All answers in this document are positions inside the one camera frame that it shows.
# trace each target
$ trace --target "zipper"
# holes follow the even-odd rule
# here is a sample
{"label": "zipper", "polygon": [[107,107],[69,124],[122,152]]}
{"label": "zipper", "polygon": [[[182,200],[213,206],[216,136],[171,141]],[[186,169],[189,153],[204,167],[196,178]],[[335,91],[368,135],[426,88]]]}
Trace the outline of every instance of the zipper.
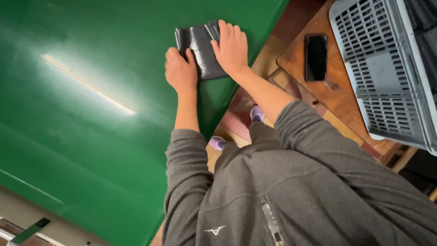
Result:
{"label": "zipper", "polygon": [[263,208],[264,216],[267,220],[267,225],[269,226],[270,232],[272,233],[273,240],[275,241],[276,246],[285,246],[283,237],[281,232],[279,231],[279,227],[277,225],[276,219],[273,216],[273,213],[270,209],[270,205],[267,202],[267,198],[262,196],[260,198],[261,207]]}

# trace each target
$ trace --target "hand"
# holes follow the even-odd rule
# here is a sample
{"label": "hand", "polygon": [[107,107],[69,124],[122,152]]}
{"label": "hand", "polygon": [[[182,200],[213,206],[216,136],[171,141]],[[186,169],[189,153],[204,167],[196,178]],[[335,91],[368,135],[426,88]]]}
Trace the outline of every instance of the hand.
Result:
{"label": "hand", "polygon": [[188,62],[179,54],[178,50],[170,47],[165,54],[165,78],[176,90],[178,95],[188,93],[196,94],[197,91],[197,68],[191,49],[185,51]]}
{"label": "hand", "polygon": [[249,68],[247,65],[247,37],[239,26],[218,21],[220,27],[220,44],[211,40],[218,63],[223,70],[234,78],[239,72]]}

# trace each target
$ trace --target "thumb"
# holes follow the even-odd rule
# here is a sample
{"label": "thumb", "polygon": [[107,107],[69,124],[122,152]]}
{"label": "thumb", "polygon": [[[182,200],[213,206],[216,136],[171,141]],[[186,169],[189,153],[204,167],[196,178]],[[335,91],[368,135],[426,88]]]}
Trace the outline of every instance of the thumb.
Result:
{"label": "thumb", "polygon": [[187,56],[188,64],[190,64],[193,67],[196,67],[196,62],[194,61],[194,56],[190,48],[188,48],[185,51],[185,55]]}
{"label": "thumb", "polygon": [[211,40],[212,49],[214,50],[214,54],[217,57],[220,53],[220,46],[217,42],[217,40]]}

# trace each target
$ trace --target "black phone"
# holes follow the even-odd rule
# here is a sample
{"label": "black phone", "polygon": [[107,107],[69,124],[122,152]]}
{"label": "black phone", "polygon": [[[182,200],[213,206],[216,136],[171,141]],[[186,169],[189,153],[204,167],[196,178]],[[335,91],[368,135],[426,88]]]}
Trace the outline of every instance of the black phone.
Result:
{"label": "black phone", "polygon": [[326,79],[326,34],[305,36],[305,81]]}

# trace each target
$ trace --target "jacket sleeve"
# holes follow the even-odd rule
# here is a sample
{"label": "jacket sleeve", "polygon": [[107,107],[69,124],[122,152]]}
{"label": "jacket sleeve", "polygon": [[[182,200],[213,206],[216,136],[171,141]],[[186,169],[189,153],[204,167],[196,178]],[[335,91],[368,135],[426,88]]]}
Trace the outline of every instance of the jacket sleeve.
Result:
{"label": "jacket sleeve", "polygon": [[166,155],[162,245],[195,245],[199,207],[213,181],[205,138],[193,130],[174,130]]}
{"label": "jacket sleeve", "polygon": [[403,177],[378,164],[301,100],[288,104],[275,122],[281,145],[330,169],[357,195],[418,242],[437,242],[437,206]]}

